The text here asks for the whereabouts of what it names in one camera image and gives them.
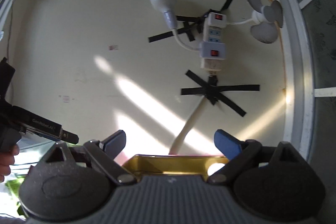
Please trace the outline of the person's left hand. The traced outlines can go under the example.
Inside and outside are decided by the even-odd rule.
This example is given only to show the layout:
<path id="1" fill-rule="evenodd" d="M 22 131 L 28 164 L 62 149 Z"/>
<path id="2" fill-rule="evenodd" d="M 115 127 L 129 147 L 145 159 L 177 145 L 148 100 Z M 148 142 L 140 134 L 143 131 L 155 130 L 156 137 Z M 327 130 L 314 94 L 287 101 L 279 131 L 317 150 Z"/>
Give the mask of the person's left hand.
<path id="1" fill-rule="evenodd" d="M 5 177 L 11 173 L 10 166 L 15 163 L 14 157 L 19 154 L 18 145 L 14 145 L 10 152 L 0 153 L 0 183 L 4 182 Z"/>

